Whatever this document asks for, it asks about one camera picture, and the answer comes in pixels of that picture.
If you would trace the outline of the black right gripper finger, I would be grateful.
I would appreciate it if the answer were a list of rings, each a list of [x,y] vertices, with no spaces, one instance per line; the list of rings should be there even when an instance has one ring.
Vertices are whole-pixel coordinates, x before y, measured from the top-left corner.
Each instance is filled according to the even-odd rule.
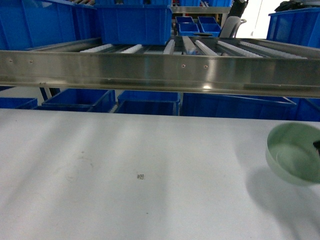
[[[313,147],[316,149],[318,156],[320,157],[320,140],[313,142]]]

